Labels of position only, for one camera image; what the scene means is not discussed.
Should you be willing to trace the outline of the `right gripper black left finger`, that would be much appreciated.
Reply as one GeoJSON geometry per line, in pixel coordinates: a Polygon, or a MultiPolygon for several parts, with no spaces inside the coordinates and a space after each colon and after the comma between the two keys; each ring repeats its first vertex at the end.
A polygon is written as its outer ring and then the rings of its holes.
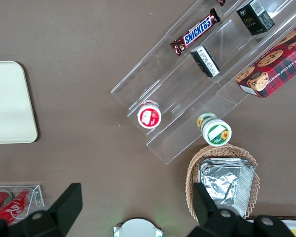
{"type": "Polygon", "coordinates": [[[65,237],[83,207],[80,183],[72,183],[48,210],[30,214],[9,226],[0,220],[0,237],[65,237]]]}

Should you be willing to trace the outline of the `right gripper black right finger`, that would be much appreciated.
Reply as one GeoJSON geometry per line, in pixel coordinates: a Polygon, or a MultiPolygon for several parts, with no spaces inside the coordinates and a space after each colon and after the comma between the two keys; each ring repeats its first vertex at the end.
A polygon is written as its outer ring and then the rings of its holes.
{"type": "Polygon", "coordinates": [[[292,231],[278,218],[256,216],[248,222],[233,211],[219,209],[202,183],[193,184],[193,206],[199,225],[189,237],[293,237],[292,231]]]}

